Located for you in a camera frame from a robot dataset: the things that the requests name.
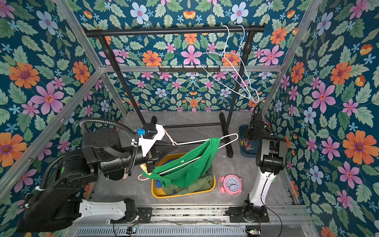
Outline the pink wire hanger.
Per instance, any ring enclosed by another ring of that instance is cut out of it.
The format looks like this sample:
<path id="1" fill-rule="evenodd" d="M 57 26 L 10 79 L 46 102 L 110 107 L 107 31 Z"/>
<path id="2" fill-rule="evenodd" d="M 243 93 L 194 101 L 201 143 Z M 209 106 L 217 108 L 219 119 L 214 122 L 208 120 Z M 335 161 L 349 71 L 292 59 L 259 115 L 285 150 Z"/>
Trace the pink wire hanger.
<path id="1" fill-rule="evenodd" d="M 184 143 L 177 143 L 173 140 L 172 144 L 177 146 L 177 149 L 174 152 L 168 154 L 167 157 L 169 159 L 178 159 L 178 158 L 182 157 L 183 155 L 185 155 L 186 153 L 188 153 L 192 149 L 198 147 L 199 145 L 201 145 L 202 143 L 204 143 L 205 141 L 207 141 L 209 139 L 210 138 L 202 139 L 202 140 L 195 140 L 195 141 L 190 141 L 190 142 L 184 142 Z M 221 149 L 227 147 L 228 145 L 231 145 L 232 143 L 236 142 L 239 139 L 239 135 L 236 133 L 232 133 L 230 135 L 222 136 L 222 137 L 220 137 L 220 139 L 221 139 L 221 142 L 220 142 L 219 150 L 221 150 Z M 141 170 L 142 170 L 142 173 L 146 172 L 146 165 L 141 165 Z"/>

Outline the green tank top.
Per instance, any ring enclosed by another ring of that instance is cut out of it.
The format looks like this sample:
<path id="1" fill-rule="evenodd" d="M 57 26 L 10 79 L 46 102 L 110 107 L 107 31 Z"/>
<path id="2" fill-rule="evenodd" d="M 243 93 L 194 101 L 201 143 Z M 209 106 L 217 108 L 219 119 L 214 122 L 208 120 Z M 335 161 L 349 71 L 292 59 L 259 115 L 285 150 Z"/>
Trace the green tank top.
<path id="1" fill-rule="evenodd" d="M 151 173 L 143 172 L 142 175 L 160 181 L 165 188 L 170 185 L 187 188 L 212 167 L 220 142 L 220 138 L 210 138 L 182 157 L 156 167 Z"/>

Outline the olive grey tank top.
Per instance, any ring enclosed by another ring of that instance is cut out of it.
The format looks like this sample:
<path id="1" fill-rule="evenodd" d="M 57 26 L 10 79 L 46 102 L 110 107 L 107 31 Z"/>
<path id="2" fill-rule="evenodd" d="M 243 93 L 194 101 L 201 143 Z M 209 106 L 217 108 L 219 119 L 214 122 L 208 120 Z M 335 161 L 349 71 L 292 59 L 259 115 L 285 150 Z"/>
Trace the olive grey tank top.
<path id="1" fill-rule="evenodd" d="M 186 188 L 181 188 L 179 186 L 171 184 L 167 188 L 163 187 L 163 191 L 167 196 L 175 195 L 187 195 L 192 193 L 198 193 L 203 191 L 211 190 L 214 186 L 214 174 L 211 173 L 206 176 L 202 176 L 197 179 L 193 184 L 189 185 Z"/>

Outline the blue tank top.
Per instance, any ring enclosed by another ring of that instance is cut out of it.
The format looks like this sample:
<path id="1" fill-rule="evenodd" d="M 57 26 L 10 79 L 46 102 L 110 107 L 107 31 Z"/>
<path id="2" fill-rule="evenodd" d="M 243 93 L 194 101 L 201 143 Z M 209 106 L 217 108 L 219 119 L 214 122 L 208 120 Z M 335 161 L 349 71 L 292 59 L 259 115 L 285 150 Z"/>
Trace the blue tank top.
<path id="1" fill-rule="evenodd" d="M 158 188 L 168 188 L 177 183 L 178 179 L 177 159 L 166 159 L 156 165 L 154 170 L 157 175 L 156 186 Z"/>

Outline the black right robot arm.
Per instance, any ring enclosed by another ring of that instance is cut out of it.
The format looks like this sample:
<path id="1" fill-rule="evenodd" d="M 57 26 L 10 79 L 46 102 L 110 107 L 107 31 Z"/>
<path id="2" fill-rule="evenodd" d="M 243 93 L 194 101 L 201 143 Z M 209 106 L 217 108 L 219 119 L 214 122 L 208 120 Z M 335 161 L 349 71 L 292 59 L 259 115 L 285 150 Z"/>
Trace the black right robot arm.
<path id="1" fill-rule="evenodd" d="M 252 115 L 245 137 L 258 142 L 256 165 L 260 171 L 242 208 L 245 221 L 253 222 L 267 214 L 266 197 L 273 180 L 285 167 L 287 142 L 271 132 L 261 114 Z"/>

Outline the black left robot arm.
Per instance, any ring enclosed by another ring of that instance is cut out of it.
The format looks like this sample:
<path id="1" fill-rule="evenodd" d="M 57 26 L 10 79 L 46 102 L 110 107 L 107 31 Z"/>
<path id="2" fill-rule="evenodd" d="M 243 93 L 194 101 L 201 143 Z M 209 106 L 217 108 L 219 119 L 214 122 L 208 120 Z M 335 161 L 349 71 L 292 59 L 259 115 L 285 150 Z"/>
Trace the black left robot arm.
<path id="1" fill-rule="evenodd" d="M 114 128 L 101 128 L 83 134 L 82 148 L 54 160 L 45 170 L 41 184 L 27 195 L 24 215 L 16 231 L 55 232 L 71 227 L 91 216 L 117 222 L 131 222 L 137 215 L 134 200 L 90 204 L 75 192 L 96 182 L 99 172 L 113 181 L 121 180 L 129 166 L 147 164 L 149 169 L 175 150 L 164 141 L 154 142 L 152 154 L 143 155 L 141 147 L 122 147 Z"/>

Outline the dark teal tray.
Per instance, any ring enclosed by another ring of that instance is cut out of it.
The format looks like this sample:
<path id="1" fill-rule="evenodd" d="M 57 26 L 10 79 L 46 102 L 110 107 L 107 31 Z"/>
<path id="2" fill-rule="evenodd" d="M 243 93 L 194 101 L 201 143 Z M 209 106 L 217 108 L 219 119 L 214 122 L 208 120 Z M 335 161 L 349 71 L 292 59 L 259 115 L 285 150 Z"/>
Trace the dark teal tray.
<path id="1" fill-rule="evenodd" d="M 242 125 L 239 128 L 240 152 L 246 158 L 256 158 L 262 140 L 255 133 L 254 125 Z"/>

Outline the black clothes rack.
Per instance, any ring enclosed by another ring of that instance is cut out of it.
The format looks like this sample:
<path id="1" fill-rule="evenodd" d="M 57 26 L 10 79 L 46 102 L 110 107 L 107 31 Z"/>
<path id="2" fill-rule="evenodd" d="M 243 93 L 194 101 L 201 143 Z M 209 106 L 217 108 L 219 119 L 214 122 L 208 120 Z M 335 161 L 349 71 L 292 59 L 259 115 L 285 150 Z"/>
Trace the black clothes rack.
<path id="1" fill-rule="evenodd" d="M 130 99 L 130 102 L 133 105 L 133 108 L 135 112 L 137 113 L 138 118 L 140 119 L 142 125 L 146 125 L 146 121 L 140 111 L 140 108 L 138 107 L 138 104 L 136 100 L 134 99 L 132 92 L 122 75 L 121 67 L 119 63 L 117 62 L 115 58 L 115 54 L 112 50 L 112 48 L 108 45 L 105 37 L 106 36 L 140 36 L 140 35 L 174 35 L 174 34 L 192 34 L 192 33 L 247 33 L 247 40 L 243 48 L 243 53 L 242 53 L 242 59 L 240 63 L 240 69 L 238 71 L 239 75 L 243 75 L 243 66 L 245 66 L 248 57 L 251 53 L 252 49 L 252 42 L 253 42 L 253 37 L 256 33 L 263 33 L 265 31 L 265 25 L 262 26 L 248 26 L 248 27 L 243 27 L 243 26 L 232 26 L 228 27 L 227 25 L 224 25 L 222 27 L 203 27 L 203 28 L 158 28 L 158 29 L 125 29 L 125 30 L 84 30 L 84 33 L 86 37 L 88 38 L 97 38 L 102 45 L 104 54 L 106 58 L 110 61 L 111 68 L 113 71 L 118 75 L 119 80 L 128 96 Z M 226 146 L 226 154 L 228 158 L 232 158 L 234 156 L 233 148 L 232 148 L 232 141 L 229 138 L 229 126 L 230 122 L 232 119 L 234 107 L 236 104 L 236 99 L 237 99 L 237 93 L 235 92 L 230 110 L 228 113 L 228 118 L 226 119 L 223 113 L 219 114 L 219 122 L 213 122 L 213 123 L 195 123 L 195 124 L 180 124 L 180 125 L 165 125 L 164 128 L 184 128 L 184 127 L 205 127 L 205 126 L 220 126 L 223 135 L 225 138 L 223 138 L 221 141 L 224 143 Z"/>

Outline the yellow plastic tray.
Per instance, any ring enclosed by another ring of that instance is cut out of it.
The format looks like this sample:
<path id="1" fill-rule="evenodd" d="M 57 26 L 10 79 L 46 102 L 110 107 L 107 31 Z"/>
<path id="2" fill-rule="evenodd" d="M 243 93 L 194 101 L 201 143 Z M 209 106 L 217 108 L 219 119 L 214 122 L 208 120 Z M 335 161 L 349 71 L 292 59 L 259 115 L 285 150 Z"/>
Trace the yellow plastic tray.
<path id="1" fill-rule="evenodd" d="M 163 188 L 158 188 L 156 186 L 156 181 L 155 180 L 152 180 L 152 185 L 151 185 L 151 192 L 152 192 L 152 195 L 157 198 L 157 199 L 162 199 L 162 198 L 172 198 L 172 197 L 184 197 L 184 196 L 190 196 L 190 195 L 197 195 L 197 194 L 204 194 L 204 193 L 208 193 L 208 192 L 211 192 L 215 189 L 216 187 L 216 177 L 215 177 L 215 171 L 214 171 L 214 167 L 213 165 L 210 167 L 210 169 L 208 170 L 208 172 L 206 173 L 206 175 L 209 175 L 213 173 L 214 174 L 214 186 L 212 187 L 211 190 L 208 190 L 208 191 L 203 191 L 203 192 L 198 192 L 198 193 L 192 193 L 192 194 L 187 194 L 187 195 L 175 195 L 175 196 L 167 196 L 165 194 L 165 192 L 163 191 Z"/>

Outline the pink alarm clock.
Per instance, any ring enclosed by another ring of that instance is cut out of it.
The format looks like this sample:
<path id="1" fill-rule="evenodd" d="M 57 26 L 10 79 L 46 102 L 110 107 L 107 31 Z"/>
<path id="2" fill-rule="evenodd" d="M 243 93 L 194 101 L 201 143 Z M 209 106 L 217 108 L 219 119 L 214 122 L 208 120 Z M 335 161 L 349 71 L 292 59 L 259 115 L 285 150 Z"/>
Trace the pink alarm clock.
<path id="1" fill-rule="evenodd" d="M 242 193 L 242 178 L 234 174 L 220 177 L 218 180 L 219 191 L 230 196 Z"/>

